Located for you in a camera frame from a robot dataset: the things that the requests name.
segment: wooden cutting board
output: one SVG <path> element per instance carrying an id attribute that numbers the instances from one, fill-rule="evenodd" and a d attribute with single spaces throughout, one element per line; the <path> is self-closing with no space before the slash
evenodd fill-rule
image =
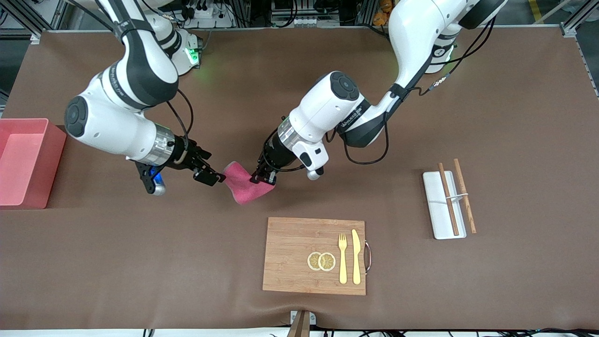
<path id="1" fill-rule="evenodd" d="M 361 246 L 358 253 L 361 282 L 357 285 L 352 281 L 352 229 L 358 232 Z M 346 284 L 339 282 L 340 233 L 347 237 Z M 366 295 L 364 237 L 363 221 L 268 218 L 262 289 L 292 293 Z M 315 251 L 333 254 L 335 268 L 329 272 L 311 270 L 308 256 Z"/>

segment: golden knife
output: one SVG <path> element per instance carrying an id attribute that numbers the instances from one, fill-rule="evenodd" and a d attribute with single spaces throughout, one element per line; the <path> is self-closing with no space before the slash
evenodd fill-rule
<path id="1" fill-rule="evenodd" d="M 345 249 L 347 248 L 347 239 L 345 234 L 339 234 L 339 250 L 341 251 L 341 265 L 339 266 L 339 282 L 347 283 L 347 267 L 345 265 Z"/>
<path id="2" fill-rule="evenodd" d="M 352 229 L 352 239 L 353 239 L 353 283 L 360 284 L 360 264 L 358 262 L 358 253 L 362 249 L 360 245 L 360 239 L 358 239 L 358 232 L 355 229 Z"/>

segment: cutting board handle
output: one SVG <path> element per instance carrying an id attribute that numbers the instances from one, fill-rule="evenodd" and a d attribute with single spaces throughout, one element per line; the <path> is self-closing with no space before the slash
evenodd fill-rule
<path id="1" fill-rule="evenodd" d="M 373 263 L 373 253 L 372 253 L 372 249 L 370 249 L 370 245 L 368 244 L 368 241 L 366 241 L 366 240 L 364 240 L 364 248 L 368 249 L 368 267 L 366 267 L 366 272 L 364 272 L 364 275 L 368 275 L 370 266 L 372 266 L 372 263 Z M 364 266 L 366 266 L 366 252 L 365 251 L 364 251 Z"/>

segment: lemon slice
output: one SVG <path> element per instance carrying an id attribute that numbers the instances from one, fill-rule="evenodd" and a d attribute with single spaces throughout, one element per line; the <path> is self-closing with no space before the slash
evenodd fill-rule
<path id="1" fill-rule="evenodd" d="M 318 266 L 322 271 L 330 272 L 335 268 L 335 257 L 329 252 L 322 253 L 318 258 Z"/>
<path id="2" fill-rule="evenodd" d="M 319 252 L 312 252 L 308 255 L 308 267 L 312 270 L 320 270 L 320 266 L 318 265 L 318 259 L 320 258 Z"/>

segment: brown tablecloth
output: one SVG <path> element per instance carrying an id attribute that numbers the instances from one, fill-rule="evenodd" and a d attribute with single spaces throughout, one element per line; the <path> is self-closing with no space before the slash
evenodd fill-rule
<path id="1" fill-rule="evenodd" d="M 43 34 L 5 117 L 62 124 L 67 102 L 122 52 L 110 34 Z M 202 68 L 180 79 L 191 136 L 215 168 L 251 170 L 280 117 L 331 70 L 378 102 L 397 63 L 367 29 L 214 32 Z M 147 115 L 179 133 L 165 106 Z M 188 171 L 165 170 L 167 195 L 148 195 L 132 163 L 68 139 L 49 208 L 0 212 L 0 327 L 275 326 L 309 309 L 337 329 L 597 329 L 598 130 L 575 41 L 558 28 L 497 28 L 438 89 L 401 106 L 384 161 L 351 164 L 337 139 L 321 179 L 280 174 L 245 206 Z M 371 160 L 383 145 L 351 153 Z M 434 240 L 421 174 L 454 157 L 479 234 Z M 269 216 L 364 220 L 367 295 L 262 291 Z"/>

